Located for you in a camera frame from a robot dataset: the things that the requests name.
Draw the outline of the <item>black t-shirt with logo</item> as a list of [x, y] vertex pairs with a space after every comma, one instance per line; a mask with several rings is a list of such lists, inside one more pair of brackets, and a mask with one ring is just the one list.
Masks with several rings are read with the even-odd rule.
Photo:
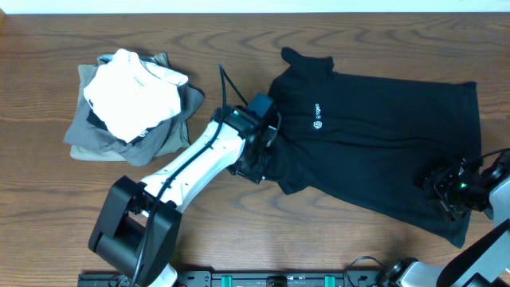
[[269, 96], [281, 114], [263, 175], [287, 194], [314, 187], [462, 247], [469, 216], [448, 221], [418, 180], [481, 155], [477, 86], [337, 73], [290, 48]]

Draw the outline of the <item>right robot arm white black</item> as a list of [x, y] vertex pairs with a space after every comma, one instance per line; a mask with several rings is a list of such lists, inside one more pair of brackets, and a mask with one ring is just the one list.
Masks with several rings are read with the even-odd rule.
[[437, 167], [420, 182], [431, 191], [451, 222], [480, 211], [494, 228], [444, 267], [406, 258], [381, 273], [377, 286], [505, 286], [509, 271], [509, 149], [471, 162]]

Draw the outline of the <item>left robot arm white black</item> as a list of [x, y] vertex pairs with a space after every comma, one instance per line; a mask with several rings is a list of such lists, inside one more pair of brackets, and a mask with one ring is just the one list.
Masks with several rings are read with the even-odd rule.
[[185, 209], [223, 170], [252, 183], [263, 180], [263, 151], [279, 121], [274, 104], [218, 109], [171, 163], [139, 182], [124, 176], [111, 186], [89, 249], [131, 286], [172, 286], [177, 274], [169, 261]]

